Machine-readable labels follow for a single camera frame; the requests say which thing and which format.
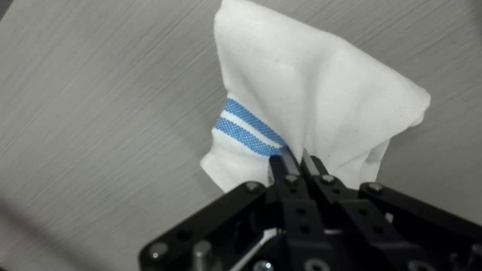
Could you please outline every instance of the white towel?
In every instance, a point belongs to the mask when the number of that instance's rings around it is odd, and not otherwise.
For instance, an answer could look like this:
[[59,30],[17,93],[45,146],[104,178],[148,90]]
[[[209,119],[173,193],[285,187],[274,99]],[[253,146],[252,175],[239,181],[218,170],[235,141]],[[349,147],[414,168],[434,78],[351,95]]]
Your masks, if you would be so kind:
[[429,95],[346,41],[246,0],[224,0],[215,44],[227,90],[200,161],[224,191],[268,184],[268,156],[306,147],[349,188],[375,181],[393,135]]

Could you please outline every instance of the screw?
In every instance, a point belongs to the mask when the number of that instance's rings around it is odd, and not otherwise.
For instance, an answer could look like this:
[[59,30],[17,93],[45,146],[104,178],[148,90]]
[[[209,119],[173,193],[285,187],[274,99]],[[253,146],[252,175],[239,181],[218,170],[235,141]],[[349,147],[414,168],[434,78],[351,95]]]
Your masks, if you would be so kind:
[[480,268],[482,268],[482,245],[474,244],[471,245],[467,269],[474,271]]
[[437,271],[437,269],[425,260],[410,260],[408,271]]
[[324,176],[321,176],[321,179],[325,181],[327,184],[333,184],[334,176],[331,176],[331,175],[324,175]]
[[247,191],[256,191],[261,188],[261,184],[259,182],[246,182],[246,188],[247,188]]
[[160,262],[167,254],[167,244],[166,242],[155,242],[148,250],[148,257],[151,262]]
[[199,241],[193,247],[193,269],[194,271],[208,271],[211,265],[212,245],[208,241]]
[[258,260],[255,265],[253,265],[253,271],[274,271],[274,266],[271,262],[268,260]]
[[371,191],[374,191],[374,193],[380,193],[380,191],[383,190],[383,187],[381,187],[380,184],[377,184],[377,182],[368,184],[368,188],[369,188]]
[[295,175],[288,175],[285,179],[286,179],[288,182],[295,182],[298,178],[297,178]]
[[322,259],[307,259],[304,271],[330,271],[330,265]]

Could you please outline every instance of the hole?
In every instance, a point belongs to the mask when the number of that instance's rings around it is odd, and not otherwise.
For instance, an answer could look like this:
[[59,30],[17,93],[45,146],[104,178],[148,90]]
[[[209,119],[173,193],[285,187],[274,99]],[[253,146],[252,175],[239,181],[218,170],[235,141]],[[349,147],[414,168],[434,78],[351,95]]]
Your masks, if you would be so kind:
[[361,217],[366,217],[368,215],[368,211],[366,209],[358,209],[360,215]]
[[301,224],[301,226],[300,226],[300,232],[303,232],[303,233],[310,233],[310,227],[309,227],[309,226]]
[[176,238],[179,241],[187,241],[191,238],[191,232],[185,230],[185,229],[181,229],[178,233],[176,233]]
[[374,226],[372,230],[377,233],[377,235],[381,235],[384,230],[378,226]]
[[298,214],[298,215],[306,215],[306,209],[298,208],[298,209],[297,209],[297,214]]

